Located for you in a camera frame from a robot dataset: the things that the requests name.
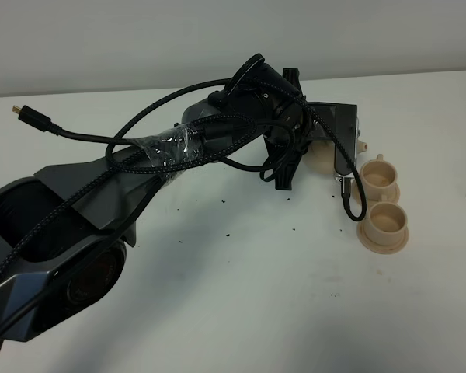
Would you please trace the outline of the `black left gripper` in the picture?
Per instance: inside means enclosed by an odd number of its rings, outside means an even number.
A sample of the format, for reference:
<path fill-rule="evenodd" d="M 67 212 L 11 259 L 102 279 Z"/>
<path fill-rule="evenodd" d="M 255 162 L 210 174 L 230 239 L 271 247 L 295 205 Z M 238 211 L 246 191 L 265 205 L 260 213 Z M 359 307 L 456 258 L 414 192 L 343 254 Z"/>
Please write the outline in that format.
<path fill-rule="evenodd" d="M 265 165 L 270 171 L 276 171 L 276 190 L 292 190 L 292 180 L 314 131 L 308 101 L 302 96 L 299 76 L 298 68 L 284 68 L 281 85 L 283 95 L 271 93 L 266 98 L 270 112 L 263 134 L 268 152 Z"/>

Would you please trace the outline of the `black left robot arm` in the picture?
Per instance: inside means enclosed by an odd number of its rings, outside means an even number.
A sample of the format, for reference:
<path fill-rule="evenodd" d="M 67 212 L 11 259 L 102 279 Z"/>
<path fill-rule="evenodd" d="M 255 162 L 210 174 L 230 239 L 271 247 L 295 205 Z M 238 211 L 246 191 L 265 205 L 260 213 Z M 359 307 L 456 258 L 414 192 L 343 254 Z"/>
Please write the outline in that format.
<path fill-rule="evenodd" d="M 0 349 L 26 342 L 89 307 L 118 281 L 136 220 L 151 199 L 188 169 L 231 155 L 257 138 L 268 152 L 255 167 L 289 190 L 312 129 L 299 71 L 273 70 L 261 56 L 229 79 L 206 83 L 210 95 L 173 128 L 146 138 L 121 129 L 108 138 L 63 130 L 29 106 L 18 118 L 42 132 L 104 144 L 91 162 L 48 166 L 0 189 Z"/>

